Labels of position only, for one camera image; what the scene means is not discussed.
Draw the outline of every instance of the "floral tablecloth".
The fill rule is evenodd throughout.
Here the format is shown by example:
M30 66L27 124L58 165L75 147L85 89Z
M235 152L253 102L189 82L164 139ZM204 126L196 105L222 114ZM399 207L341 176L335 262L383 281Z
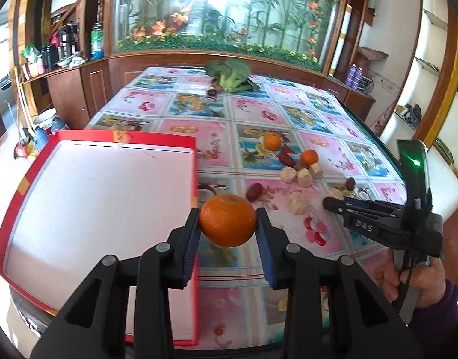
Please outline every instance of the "floral tablecloth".
M397 171L332 94L269 77L251 79L259 92L208 98L211 78L204 70L149 67L121 89L88 128L195 136L201 206L217 194L244 196L259 182L264 191L254 207L264 207L272 224L284 229L292 242L324 258L352 255L372 279L380 279L386 249L343 228L340 218L323 209L322 199L329 188L343 188L346 178L353 177L353 196L404 203L405 187ZM268 151L261 144L267 131L279 134L281 149L294 157L305 149L316 150L323 178L309 188L282 182L277 157L281 149ZM301 191L309 202L303 215L286 208L294 191ZM280 341L287 291L267 285L255 238L240 247L220 248L202 236L199 253L201 335L196 348L235 349ZM321 300L326 309L323 290ZM322 322L328 324L327 312Z

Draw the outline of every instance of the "purple bottle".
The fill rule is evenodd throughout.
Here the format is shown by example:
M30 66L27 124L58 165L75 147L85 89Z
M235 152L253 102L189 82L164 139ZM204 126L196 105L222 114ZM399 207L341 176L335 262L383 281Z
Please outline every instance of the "purple bottle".
M349 71L347 72L347 78L345 78L345 85L350 86L352 85L352 81L355 77L355 73L357 72L357 67L355 64L353 64L350 68Z
M357 90L359 88L360 81L362 81L362 76L364 73L362 72L362 68L359 67L357 71L355 72L355 76L352 81L352 85L350 87L354 90Z

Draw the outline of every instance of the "orange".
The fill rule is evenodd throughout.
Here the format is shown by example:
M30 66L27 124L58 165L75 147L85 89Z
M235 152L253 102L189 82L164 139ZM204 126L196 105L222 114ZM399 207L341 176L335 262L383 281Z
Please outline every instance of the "orange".
M307 165L313 165L318 162L318 155L314 150L306 150L300 154L300 161Z
M281 137L274 132L266 132L264 134L264 147L268 150L278 150L282 144Z
M221 247L236 247L248 241L257 225L256 211L246 199L233 194L211 197L199 215L202 233Z

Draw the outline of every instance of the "metal screw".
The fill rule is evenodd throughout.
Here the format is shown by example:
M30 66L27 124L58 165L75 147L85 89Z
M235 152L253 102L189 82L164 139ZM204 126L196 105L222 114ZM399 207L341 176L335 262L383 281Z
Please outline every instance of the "metal screw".
M352 266L353 265L353 258L351 256L344 255L341 258L341 262L342 262L343 265Z
M106 255L105 257L102 258L102 264L104 266L110 266L114 264L116 261L116 257L114 255Z
M166 252L170 250L170 244L166 242L159 243L157 246L155 246L155 250L157 252Z
M285 249L291 254L297 254L300 251L300 246L299 244L289 243L287 246L285 246Z

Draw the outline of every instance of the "blue bottle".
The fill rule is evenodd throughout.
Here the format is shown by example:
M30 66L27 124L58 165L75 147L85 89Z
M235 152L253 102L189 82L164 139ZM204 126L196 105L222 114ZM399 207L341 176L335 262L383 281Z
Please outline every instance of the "blue bottle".
M68 130L69 127L64 124L57 116L52 120L51 133L54 135L58 130Z
M362 81L362 76L364 73L362 72L362 68L359 67L357 71L355 72L355 76L352 81L352 85L350 87L354 90L357 90L359 88L360 81Z
M34 148L40 153L49 141L49 137L44 130L36 127L34 130Z
M357 71L357 67L355 66L355 64L353 64L349 68L349 71L347 72L347 78L345 78L345 85L347 85L347 86L352 85L352 81L354 79L356 71Z

